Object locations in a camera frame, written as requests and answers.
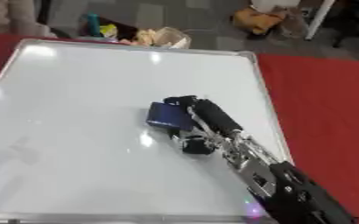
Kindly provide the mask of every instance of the table leg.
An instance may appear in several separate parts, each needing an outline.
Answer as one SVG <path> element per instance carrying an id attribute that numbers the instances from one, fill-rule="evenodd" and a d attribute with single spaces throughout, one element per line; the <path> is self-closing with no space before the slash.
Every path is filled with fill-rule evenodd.
<path id="1" fill-rule="evenodd" d="M 332 8 L 332 5 L 334 5 L 335 0 L 324 0 L 322 3 L 319 11 L 317 12 L 316 17 L 312 21 L 312 23 L 309 26 L 309 31 L 307 32 L 306 39 L 310 40 L 313 38 L 314 34 L 319 30 L 319 27 L 321 26 L 322 22 L 324 21 L 324 18 L 329 13 L 329 11 Z"/>

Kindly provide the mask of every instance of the robotic arm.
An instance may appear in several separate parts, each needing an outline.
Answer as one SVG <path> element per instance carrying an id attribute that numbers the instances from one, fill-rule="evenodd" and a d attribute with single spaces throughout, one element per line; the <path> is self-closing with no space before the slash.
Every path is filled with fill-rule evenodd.
<path id="1" fill-rule="evenodd" d="M 185 153 L 219 151 L 279 223 L 359 223 L 321 186 L 292 164 L 280 163 L 210 100 L 183 96 L 166 98 L 164 103 L 154 102 L 147 122 L 167 129 L 171 137 L 181 142 Z"/>

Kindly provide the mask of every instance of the cloth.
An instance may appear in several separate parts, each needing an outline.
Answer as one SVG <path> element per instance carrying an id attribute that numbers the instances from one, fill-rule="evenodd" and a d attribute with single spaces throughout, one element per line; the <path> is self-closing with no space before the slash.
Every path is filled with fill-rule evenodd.
<path id="1" fill-rule="evenodd" d="M 287 12 L 279 7 L 268 14 L 248 7 L 234 13 L 233 25 L 247 29 L 254 34 L 264 34 L 274 25 L 281 23 L 285 19 L 286 14 Z"/>
<path id="2" fill-rule="evenodd" d="M 49 27 L 36 22 L 32 0 L 0 0 L 0 33 L 55 37 Z"/>

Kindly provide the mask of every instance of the whiteboard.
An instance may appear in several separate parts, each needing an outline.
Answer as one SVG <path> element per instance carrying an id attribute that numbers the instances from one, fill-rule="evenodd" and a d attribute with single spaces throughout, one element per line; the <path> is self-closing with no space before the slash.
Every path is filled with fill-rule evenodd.
<path id="1" fill-rule="evenodd" d="M 145 124 L 198 95 L 287 159 L 260 78 L 251 53 L 24 41 L 0 75 L 0 213 L 263 215 L 219 155 Z"/>

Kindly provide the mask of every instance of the gray floor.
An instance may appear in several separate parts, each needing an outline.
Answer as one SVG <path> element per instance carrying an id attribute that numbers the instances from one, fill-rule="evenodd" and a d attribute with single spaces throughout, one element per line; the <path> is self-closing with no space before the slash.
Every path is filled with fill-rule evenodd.
<path id="1" fill-rule="evenodd" d="M 82 16 L 94 12 L 139 28 L 171 26 L 187 33 L 191 48 L 249 50 L 317 58 L 359 60 L 359 38 L 349 38 L 340 49 L 331 47 L 333 30 L 321 29 L 312 41 L 284 39 L 277 34 L 265 40 L 247 40 L 228 21 L 244 0 L 53 0 L 49 25 L 75 35 Z"/>

